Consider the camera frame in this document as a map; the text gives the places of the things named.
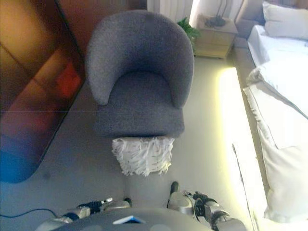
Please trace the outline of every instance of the gray upholstery fabric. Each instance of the gray upholstery fabric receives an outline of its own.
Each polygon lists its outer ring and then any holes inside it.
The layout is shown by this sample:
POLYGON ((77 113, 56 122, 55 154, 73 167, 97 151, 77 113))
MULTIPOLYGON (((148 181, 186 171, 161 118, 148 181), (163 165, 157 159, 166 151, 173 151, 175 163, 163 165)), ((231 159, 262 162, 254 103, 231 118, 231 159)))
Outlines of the gray upholstery fabric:
MULTIPOLYGON (((237 75, 239 78, 240 86, 243 89, 247 87, 246 78, 256 66, 251 57, 249 49, 244 47, 245 39, 240 38, 240 40, 241 41, 239 43, 239 46, 236 46, 235 44, 234 50, 232 52, 232 56, 233 56, 234 65, 237 70, 237 75)), ((269 187, 269 183, 268 183, 267 176, 266 176, 265 165, 263 162, 262 146, 261 146, 261 141, 260 141, 259 134, 257 131, 257 121, 255 119, 253 112, 250 109, 247 97, 243 91, 242 91, 242 95, 243 95, 243 101, 244 101, 247 118, 249 122, 249 127, 251 130, 252 138, 253 138, 254 145, 255 145, 255 150, 256 150, 257 160, 258 160, 259 167, 260 167, 260 173, 261 173, 261 177, 262 177, 262 181, 264 185, 264 190, 265 192, 268 192, 270 187, 269 187)))
POLYGON ((168 18, 128 11, 94 30, 86 74, 98 102, 95 130, 102 136, 179 136, 193 77, 193 49, 168 18))
POLYGON ((265 23, 262 12, 263 0, 243 0, 235 19, 238 36, 248 38, 254 25, 265 23))
POLYGON ((244 38, 241 38, 241 37, 235 37, 235 40, 234 40, 234 48, 246 48, 246 49, 249 49, 248 48, 248 42, 246 39, 244 38))
POLYGON ((99 106, 94 129, 108 137, 177 137, 184 131, 183 112, 172 106, 164 78, 131 72, 115 83, 108 104, 99 106))
POLYGON ((183 107, 193 77, 193 50, 181 27, 160 14, 139 10, 104 18, 92 34, 86 56, 94 99, 106 105, 114 83, 133 71, 162 75, 174 106, 183 107))

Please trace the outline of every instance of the white fringed pouf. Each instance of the white fringed pouf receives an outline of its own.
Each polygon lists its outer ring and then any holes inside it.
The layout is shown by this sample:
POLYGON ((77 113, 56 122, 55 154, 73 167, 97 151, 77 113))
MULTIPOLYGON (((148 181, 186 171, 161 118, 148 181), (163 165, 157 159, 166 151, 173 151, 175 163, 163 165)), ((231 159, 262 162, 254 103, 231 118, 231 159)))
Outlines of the white fringed pouf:
POLYGON ((112 141, 112 152, 125 175, 148 176, 150 172, 167 172, 171 165, 174 138, 118 138, 112 141))

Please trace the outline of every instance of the white curtain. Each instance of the white curtain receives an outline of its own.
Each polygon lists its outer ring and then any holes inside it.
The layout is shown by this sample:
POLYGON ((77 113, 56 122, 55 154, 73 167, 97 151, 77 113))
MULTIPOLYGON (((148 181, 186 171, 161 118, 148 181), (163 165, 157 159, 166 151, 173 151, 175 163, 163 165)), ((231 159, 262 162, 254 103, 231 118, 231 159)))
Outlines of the white curtain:
POLYGON ((148 11, 161 13, 178 22, 183 18, 190 18, 193 0, 148 0, 148 11))
POLYGON ((192 27, 197 27, 197 16, 198 16, 198 14, 201 13, 200 1, 201 0, 193 0, 193 3, 192 3, 192 12, 191 12, 191 16, 190 16, 190 19, 189 19, 189 24, 192 27))

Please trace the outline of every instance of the armchair backrest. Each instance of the armchair backrest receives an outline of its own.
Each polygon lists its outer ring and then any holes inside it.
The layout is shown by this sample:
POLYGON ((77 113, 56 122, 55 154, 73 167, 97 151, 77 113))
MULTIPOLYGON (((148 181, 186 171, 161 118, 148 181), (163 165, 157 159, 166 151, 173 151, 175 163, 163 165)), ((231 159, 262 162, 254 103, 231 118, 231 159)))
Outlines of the armchair backrest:
POLYGON ((94 30, 86 55, 86 74, 94 99, 108 103, 117 79, 148 71, 169 84, 175 107, 184 106, 193 77, 193 50, 184 30, 163 15, 127 11, 104 18, 94 30))

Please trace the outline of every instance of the black cable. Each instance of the black cable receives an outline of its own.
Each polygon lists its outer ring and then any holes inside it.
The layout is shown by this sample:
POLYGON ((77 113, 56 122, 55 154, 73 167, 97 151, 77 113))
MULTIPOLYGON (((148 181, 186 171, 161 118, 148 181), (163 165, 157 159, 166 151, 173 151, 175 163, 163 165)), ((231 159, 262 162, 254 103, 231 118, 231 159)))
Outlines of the black cable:
POLYGON ((221 8, 221 5, 222 5, 222 0, 220 0, 220 4, 219 4, 219 8, 218 8, 218 11, 217 11, 216 17, 217 17, 217 16, 218 16, 218 14, 219 14, 219 11, 220 11, 220 8, 221 8))
POLYGON ((226 11, 226 9, 227 9, 227 6, 228 6, 228 0, 226 0, 226 5, 225 5, 225 8, 223 9, 223 12, 222 12, 221 17, 223 17, 223 15, 225 14, 225 11, 226 11))
POLYGON ((19 214, 19 215, 16 215, 16 216, 7 216, 7 215, 2 215, 2 214, 0 214, 0 217, 4 217, 4 218, 17 218, 17 217, 21 217, 21 216, 26 215, 26 214, 28 214, 28 213, 31 213, 31 212, 34 212, 34 211, 39 211, 39 210, 51 212, 51 213, 54 215, 55 218, 58 217, 58 216, 55 214, 55 212, 53 212, 52 210, 47 209, 47 208, 36 208, 36 209, 32 209, 32 210, 30 210, 30 211, 24 212, 24 213, 19 214))

